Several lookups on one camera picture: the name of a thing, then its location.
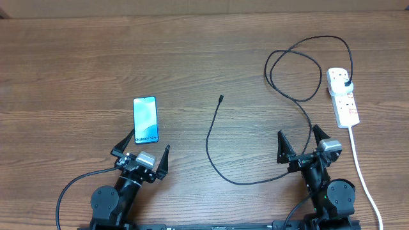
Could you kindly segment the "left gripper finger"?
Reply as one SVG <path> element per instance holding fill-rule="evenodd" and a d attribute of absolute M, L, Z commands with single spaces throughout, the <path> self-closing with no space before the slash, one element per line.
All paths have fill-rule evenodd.
<path fill-rule="evenodd" d="M 157 167 L 157 179 L 163 180 L 166 175 L 168 174 L 168 167 L 169 167 L 169 150 L 170 150 L 170 145 L 167 145 L 164 151 L 164 154 L 162 155 L 162 158 L 160 160 L 160 163 Z"/>
<path fill-rule="evenodd" d="M 135 130 L 132 129 L 130 133 L 122 140 L 120 141 L 117 145 L 113 147 L 113 150 L 118 152 L 118 153 L 123 153 L 128 146 L 129 142 L 132 140 L 132 137 L 134 136 Z"/>

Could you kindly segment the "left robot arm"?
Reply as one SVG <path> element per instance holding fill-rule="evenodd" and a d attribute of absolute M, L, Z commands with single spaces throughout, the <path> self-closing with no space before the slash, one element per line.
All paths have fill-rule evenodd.
<path fill-rule="evenodd" d="M 115 186 L 102 186 L 93 192 L 90 200 L 93 209 L 90 229 L 138 229 L 138 225 L 128 217 L 138 191 L 144 182 L 163 180 L 168 173 L 170 146 L 166 146 L 154 171 L 155 156 L 144 151 L 138 155 L 125 151 L 134 133 L 131 131 L 111 151 L 111 155 L 117 158 L 115 166 L 121 174 Z"/>

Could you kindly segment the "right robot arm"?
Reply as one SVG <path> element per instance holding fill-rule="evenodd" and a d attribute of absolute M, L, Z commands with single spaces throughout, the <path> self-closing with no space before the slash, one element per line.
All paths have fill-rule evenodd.
<path fill-rule="evenodd" d="M 318 125 L 313 126 L 317 148 L 312 153 L 297 155 L 282 131 L 277 133 L 277 163 L 288 164 L 288 172 L 301 172 L 309 195 L 298 203 L 286 220 L 272 222 L 273 229 L 305 230 L 357 230 L 360 222 L 352 220 L 355 213 L 355 185 L 346 179 L 330 178 L 327 168 L 342 152 L 341 143 L 329 137 Z M 314 213 L 302 220 L 291 220 L 294 212 L 306 201 L 311 200 Z"/>

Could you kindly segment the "Samsung Galaxy smartphone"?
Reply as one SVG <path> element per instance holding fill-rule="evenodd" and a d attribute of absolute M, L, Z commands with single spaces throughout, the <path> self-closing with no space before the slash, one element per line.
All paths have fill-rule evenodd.
<path fill-rule="evenodd" d="M 157 100 L 154 96 L 135 98 L 134 137 L 136 144 L 148 144 L 159 141 Z"/>

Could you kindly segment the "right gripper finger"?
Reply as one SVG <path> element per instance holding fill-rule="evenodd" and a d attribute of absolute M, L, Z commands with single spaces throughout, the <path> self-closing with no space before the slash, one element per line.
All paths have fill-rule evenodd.
<path fill-rule="evenodd" d="M 330 136 L 327 135 L 318 125 L 313 126 L 313 134 L 317 146 L 319 145 L 320 141 L 330 138 Z"/>
<path fill-rule="evenodd" d="M 288 163 L 290 161 L 290 158 L 296 156 L 296 153 L 282 130 L 278 131 L 277 140 L 278 140 L 277 163 L 278 164 Z"/>

